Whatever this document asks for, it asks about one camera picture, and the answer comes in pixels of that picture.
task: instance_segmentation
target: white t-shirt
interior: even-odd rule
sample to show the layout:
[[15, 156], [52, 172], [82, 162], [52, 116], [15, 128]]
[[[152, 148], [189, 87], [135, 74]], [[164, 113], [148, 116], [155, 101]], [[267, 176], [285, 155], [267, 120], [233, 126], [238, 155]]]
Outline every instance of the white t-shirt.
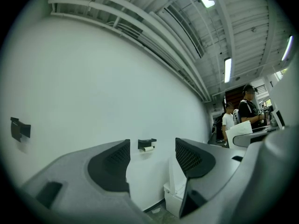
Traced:
[[232, 126], [235, 125], [234, 116], [232, 114], [225, 113], [222, 118], [222, 125], [225, 125], [225, 130], [229, 130]]

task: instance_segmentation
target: wall-mounted holder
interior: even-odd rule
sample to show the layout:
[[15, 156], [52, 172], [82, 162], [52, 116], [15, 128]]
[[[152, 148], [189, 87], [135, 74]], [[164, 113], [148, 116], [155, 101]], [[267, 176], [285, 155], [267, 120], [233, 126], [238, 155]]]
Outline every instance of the wall-mounted holder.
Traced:
[[138, 140], [138, 149], [141, 149], [145, 152], [151, 151], [155, 148], [155, 146], [152, 146], [151, 143], [156, 141], [157, 141], [156, 139]]
[[31, 125], [26, 125], [19, 121], [17, 118], [10, 118], [11, 120], [11, 136], [15, 139], [21, 142], [22, 134], [26, 137], [30, 138], [30, 130]]

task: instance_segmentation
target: white toilet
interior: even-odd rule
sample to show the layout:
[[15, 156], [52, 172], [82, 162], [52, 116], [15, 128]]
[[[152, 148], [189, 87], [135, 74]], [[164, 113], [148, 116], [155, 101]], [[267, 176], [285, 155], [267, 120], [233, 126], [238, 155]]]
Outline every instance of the white toilet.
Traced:
[[174, 216], [179, 216], [184, 192], [186, 188], [186, 177], [178, 164], [175, 153], [169, 158], [169, 182], [164, 184], [164, 197], [166, 209]]

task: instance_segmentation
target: ceiling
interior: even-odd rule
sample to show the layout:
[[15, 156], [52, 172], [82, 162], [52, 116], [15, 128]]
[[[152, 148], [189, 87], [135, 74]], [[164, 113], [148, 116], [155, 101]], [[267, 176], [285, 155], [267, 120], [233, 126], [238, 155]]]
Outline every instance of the ceiling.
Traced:
[[[204, 102], [287, 67], [287, 60], [282, 62], [281, 57], [289, 35], [295, 35], [273, 0], [215, 0], [210, 8], [198, 0], [49, 3], [52, 15], [99, 25], [140, 45]], [[228, 57], [232, 58], [232, 72], [230, 82], [225, 84], [224, 59]]]

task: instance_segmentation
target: fluorescent light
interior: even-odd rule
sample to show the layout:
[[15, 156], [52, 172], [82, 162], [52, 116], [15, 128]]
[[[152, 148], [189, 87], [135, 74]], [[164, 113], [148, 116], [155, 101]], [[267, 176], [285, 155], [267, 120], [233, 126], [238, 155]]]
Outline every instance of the fluorescent light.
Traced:
[[230, 70], [232, 68], [232, 58], [225, 59], [224, 63], [225, 63], [224, 83], [227, 83], [227, 82], [229, 82], [229, 79], [230, 79]]
[[293, 36], [291, 35], [291, 36], [289, 37], [288, 45], [286, 46], [284, 56], [283, 56], [282, 59], [281, 59], [282, 61], [283, 61], [283, 60], [285, 59], [285, 57], [288, 55], [288, 52], [289, 52], [290, 47], [291, 47], [292, 40], [293, 40]]
[[206, 8], [209, 8], [209, 7], [215, 5], [215, 2], [213, 0], [212, 1], [210, 1], [210, 0], [201, 0], [201, 1], [205, 5]]

